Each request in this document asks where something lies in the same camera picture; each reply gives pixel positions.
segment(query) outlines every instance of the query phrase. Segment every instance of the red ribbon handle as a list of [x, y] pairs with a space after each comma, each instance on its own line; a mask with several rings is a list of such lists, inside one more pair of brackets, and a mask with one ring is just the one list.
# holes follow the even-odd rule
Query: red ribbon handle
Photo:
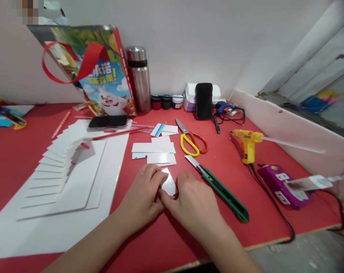
[[45, 62], [44, 62], [44, 56], [46, 55], [47, 51], [55, 44], [63, 45], [75, 61], [79, 61], [79, 59], [77, 58], [73, 49], [67, 44], [64, 44], [61, 42], [52, 42], [52, 43], [50, 43], [44, 47], [43, 57], [42, 57], [43, 70], [51, 80], [53, 80], [57, 83], [67, 84], [67, 83], [77, 82], [77, 81], [87, 77], [88, 75], [90, 75], [92, 73], [92, 71], [95, 68], [99, 58], [102, 61], [109, 61], [110, 60], [109, 55], [107, 53], [107, 50], [103, 45], [91, 42], [91, 43], [89, 43], [88, 47], [86, 48], [84, 59], [82, 60], [81, 67], [80, 67], [80, 70], [79, 70], [76, 78], [74, 78], [70, 82], [64, 82], [64, 81], [61, 81], [60, 79], [56, 78], [52, 73], [50, 73]]

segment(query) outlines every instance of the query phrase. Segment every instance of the black phone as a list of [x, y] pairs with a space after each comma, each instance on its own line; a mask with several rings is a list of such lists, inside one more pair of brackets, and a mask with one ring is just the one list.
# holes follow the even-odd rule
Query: black phone
[[113, 126], [125, 126], [128, 120], [127, 116], [101, 116], [91, 119], [89, 128], [106, 128]]
[[213, 85], [198, 83], [195, 88], [196, 118], [210, 119], [213, 116]]

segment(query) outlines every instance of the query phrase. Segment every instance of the hand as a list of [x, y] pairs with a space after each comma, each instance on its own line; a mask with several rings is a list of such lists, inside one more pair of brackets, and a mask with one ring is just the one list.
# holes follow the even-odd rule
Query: hand
[[216, 233], [229, 228], [220, 214], [211, 187], [198, 181], [190, 172], [177, 176], [179, 198], [173, 199], [164, 190], [159, 194], [163, 205], [200, 243]]
[[156, 218], [164, 209], [160, 201], [154, 202], [159, 185], [168, 177], [161, 170], [157, 165], [145, 164], [114, 212], [127, 237]]

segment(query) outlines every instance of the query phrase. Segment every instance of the cable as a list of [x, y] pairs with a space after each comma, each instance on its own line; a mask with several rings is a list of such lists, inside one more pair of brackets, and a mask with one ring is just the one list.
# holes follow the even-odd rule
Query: cable
[[[242, 118], [231, 118], [230, 117], [230, 113], [232, 113], [233, 111], [235, 110], [239, 110], [240, 111], [240, 114], [243, 115]], [[211, 117], [211, 121], [213, 123], [215, 123], [215, 120], [214, 120], [214, 116], [218, 117], [221, 119], [221, 122], [218, 122], [218, 124], [222, 124], [224, 121], [232, 121], [238, 125], [243, 125], [245, 123], [245, 111], [243, 108], [240, 108], [240, 107], [233, 107], [232, 110], [226, 112], [225, 114], [222, 114], [221, 116], [217, 115], [216, 113]]]
[[290, 230], [291, 230], [291, 237], [290, 239], [288, 239], [287, 241], [283, 241], [280, 244], [287, 244], [287, 243], [291, 243], [292, 241], [295, 240], [296, 238], [296, 234], [295, 234], [295, 230], [292, 227], [292, 225], [290, 224], [290, 222], [286, 219], [286, 217], [283, 215], [281, 209], [279, 208], [279, 206], [277, 205], [276, 201], [274, 200], [274, 198], [272, 197], [272, 195], [270, 194], [270, 192], [266, 189], [266, 187], [263, 185], [263, 183], [260, 181], [260, 179], [257, 176], [256, 170], [254, 169], [254, 165], [253, 163], [250, 163], [249, 166], [252, 169], [252, 172], [256, 178], [256, 180], [258, 181], [259, 185], [262, 187], [262, 189], [265, 191], [265, 193], [268, 195], [268, 197], [271, 199], [272, 203], [274, 204], [274, 206], [276, 207], [278, 213], [282, 216], [283, 220], [287, 223], [287, 225], [289, 226]]
[[340, 201], [340, 199], [338, 197], [336, 197], [335, 194], [331, 193], [330, 191], [326, 191], [326, 190], [315, 190], [315, 191], [326, 192], [326, 193], [328, 193], [328, 194], [330, 194], [336, 198], [336, 200], [338, 201], [338, 204], [339, 204], [339, 212], [340, 212], [340, 219], [342, 221], [342, 226], [340, 228], [337, 228], [337, 229], [328, 229], [328, 230], [329, 231], [343, 231], [344, 230], [344, 207], [343, 207], [342, 201]]

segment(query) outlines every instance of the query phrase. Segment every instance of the stainless steel thermos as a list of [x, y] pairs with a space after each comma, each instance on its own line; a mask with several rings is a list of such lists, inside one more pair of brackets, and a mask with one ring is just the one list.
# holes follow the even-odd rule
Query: stainless steel thermos
[[145, 48], [130, 46], [125, 49], [134, 99], [139, 112], [151, 110], [149, 68]]

